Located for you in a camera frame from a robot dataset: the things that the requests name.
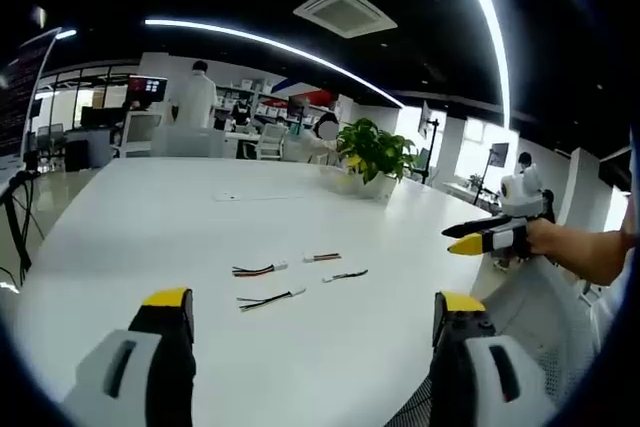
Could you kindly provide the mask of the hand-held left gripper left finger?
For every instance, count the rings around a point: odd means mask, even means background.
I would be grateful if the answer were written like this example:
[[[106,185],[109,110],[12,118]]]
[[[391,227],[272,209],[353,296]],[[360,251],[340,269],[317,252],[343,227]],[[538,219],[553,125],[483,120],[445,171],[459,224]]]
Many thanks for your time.
[[[76,367],[62,406],[76,426],[191,426],[193,291],[158,291]]]

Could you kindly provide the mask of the person's right hand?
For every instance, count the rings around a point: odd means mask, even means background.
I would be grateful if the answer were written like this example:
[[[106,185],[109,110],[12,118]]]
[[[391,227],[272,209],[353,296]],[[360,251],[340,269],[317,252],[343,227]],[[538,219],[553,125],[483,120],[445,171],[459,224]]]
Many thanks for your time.
[[[554,261],[560,261],[564,254],[564,243],[570,230],[554,224],[544,218],[527,224],[527,242],[532,254],[544,255]]]

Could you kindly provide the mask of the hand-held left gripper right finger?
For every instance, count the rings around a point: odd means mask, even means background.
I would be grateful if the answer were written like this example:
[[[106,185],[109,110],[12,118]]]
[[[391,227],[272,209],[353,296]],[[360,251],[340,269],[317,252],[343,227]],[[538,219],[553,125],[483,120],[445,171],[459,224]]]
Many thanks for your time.
[[[554,416],[541,367],[473,297],[435,295],[432,347],[432,426],[543,426]]]

